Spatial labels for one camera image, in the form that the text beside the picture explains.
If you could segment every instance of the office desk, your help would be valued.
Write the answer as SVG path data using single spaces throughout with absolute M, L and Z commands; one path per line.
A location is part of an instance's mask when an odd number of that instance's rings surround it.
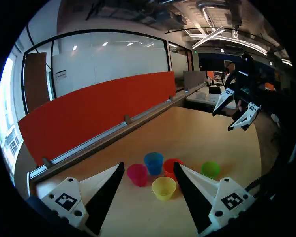
M 230 176 L 244 188 L 261 175 L 258 137 L 254 124 L 227 131 L 230 117 L 172 107 L 142 127 L 91 157 L 37 184 L 43 197 L 65 178 L 78 181 L 104 171 L 119 162 L 125 169 L 144 163 L 149 152 L 160 152 L 164 160 L 179 158 L 196 171 L 208 161 L 216 161 L 221 172 L 216 180 Z M 134 186 L 126 172 L 102 225 L 106 236 L 197 236 L 196 227 L 178 188 L 169 201 L 157 200 L 151 190 L 156 177 L 146 187 Z
M 221 89 L 221 91 L 225 90 L 225 88 L 223 86 L 221 86 L 220 89 Z M 214 100 L 211 100 L 210 99 L 210 94 L 209 94 L 209 91 L 208 91 L 208 87 L 202 87 L 197 92 L 194 92 L 193 94 L 188 96 L 186 98 L 186 100 L 215 106 L 216 103 L 217 103 L 218 98 L 214 99 Z M 234 100 L 231 101 L 225 108 L 235 109 L 236 108 L 235 101 Z

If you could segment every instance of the brown door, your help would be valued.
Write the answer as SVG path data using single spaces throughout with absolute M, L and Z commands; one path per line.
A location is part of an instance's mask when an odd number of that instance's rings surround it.
M 30 53 L 25 58 L 24 90 L 28 112 L 50 101 L 46 79 L 46 53 Z

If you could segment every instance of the ceiling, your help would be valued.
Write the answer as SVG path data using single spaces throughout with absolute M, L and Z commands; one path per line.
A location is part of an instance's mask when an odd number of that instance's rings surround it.
M 204 32 L 199 29 L 192 29 L 190 30 L 192 34 L 209 34 L 212 32 L 210 27 L 219 28 L 223 26 L 230 30 L 225 30 L 221 36 L 234 38 L 231 29 L 238 29 L 238 39 L 257 44 L 274 52 L 279 58 L 288 58 L 287 52 L 281 47 L 280 40 L 272 26 L 248 0 L 173 0 L 168 1 L 165 6 L 176 15 L 182 15 L 186 18 L 185 29 L 199 27 L 198 24 L 201 27 L 209 27 L 204 28 Z M 220 47 L 221 44 L 239 47 L 239 45 L 233 43 L 214 42 L 213 40 L 202 46 L 213 47 L 217 45 Z
M 225 31 L 219 36 L 256 44 L 268 51 L 270 60 L 289 58 L 272 26 L 248 0 L 62 0 L 57 32 L 67 22 L 77 19 L 78 14 L 86 22 L 98 17 L 126 19 L 165 33 L 198 28 L 187 33 L 209 34 L 223 26 Z M 187 33 L 183 39 L 191 45 L 200 40 Z M 209 40 L 201 47 L 229 47 L 230 50 L 233 47 L 236 51 L 260 54 L 246 46 L 221 40 Z

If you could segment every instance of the desk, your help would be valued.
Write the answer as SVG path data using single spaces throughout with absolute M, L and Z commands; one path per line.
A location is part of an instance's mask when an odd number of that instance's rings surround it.
M 149 152 L 160 152 L 164 160 L 179 158 L 196 171 L 208 161 L 216 161 L 221 172 L 216 180 L 230 176 L 246 187 L 261 175 L 258 137 L 254 124 L 227 131 L 230 117 L 172 107 L 112 145 L 37 184 L 36 192 L 43 197 L 66 177 L 78 181 L 104 171 L 119 162 L 125 169 L 144 163 Z M 126 172 L 102 225 L 106 236 L 197 236 L 197 230 L 183 195 L 177 190 L 171 200 L 155 198 L 149 185 L 134 186 Z
M 221 91 L 224 91 L 225 88 L 223 86 L 220 87 Z M 202 87 L 197 92 L 191 94 L 186 98 L 187 101 L 197 102 L 197 103 L 204 103 L 208 105 L 216 105 L 217 99 L 211 100 L 209 96 L 208 87 Z M 225 108 L 228 109 L 235 109 L 236 103 L 235 101 L 231 101 Z

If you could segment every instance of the red divider panel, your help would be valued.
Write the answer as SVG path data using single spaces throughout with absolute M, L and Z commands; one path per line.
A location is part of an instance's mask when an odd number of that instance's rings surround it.
M 61 96 L 19 121 L 35 162 L 52 160 L 106 130 L 175 96 L 173 72 L 103 82 Z

